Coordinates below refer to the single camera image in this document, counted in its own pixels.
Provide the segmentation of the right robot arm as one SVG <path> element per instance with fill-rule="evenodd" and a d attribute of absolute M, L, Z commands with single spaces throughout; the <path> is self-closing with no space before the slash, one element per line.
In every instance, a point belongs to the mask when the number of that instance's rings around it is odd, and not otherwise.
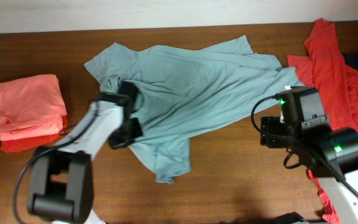
<path fill-rule="evenodd" d="M 329 197 L 341 223 L 358 223 L 358 132 L 332 130 L 317 89 L 294 86 L 272 95 L 281 116 L 264 116 L 255 129 L 260 143 L 299 158 Z"/>

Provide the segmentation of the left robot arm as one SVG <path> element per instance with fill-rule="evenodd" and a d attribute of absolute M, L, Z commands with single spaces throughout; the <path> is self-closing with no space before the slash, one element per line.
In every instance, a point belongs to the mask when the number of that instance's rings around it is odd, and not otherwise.
<path fill-rule="evenodd" d="M 131 82 L 122 82 L 117 93 L 100 93 L 70 133 L 36 150 L 26 166 L 29 214 L 51 223 L 102 223 L 93 210 L 92 161 L 104 143 L 125 148 L 143 135 L 131 116 L 138 94 Z"/>

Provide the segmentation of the light blue t-shirt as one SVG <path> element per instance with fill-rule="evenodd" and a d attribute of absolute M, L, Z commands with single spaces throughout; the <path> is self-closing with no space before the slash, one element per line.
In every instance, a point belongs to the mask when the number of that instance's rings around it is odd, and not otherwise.
<path fill-rule="evenodd" d="M 103 92 L 115 93 L 124 82 L 139 89 L 134 117 L 143 135 L 130 149 L 166 184 L 190 171 L 191 137 L 265 110 L 275 104 L 265 97 L 301 85 L 293 67 L 253 52 L 245 36 L 201 50 L 135 51 L 115 43 L 85 69 Z"/>

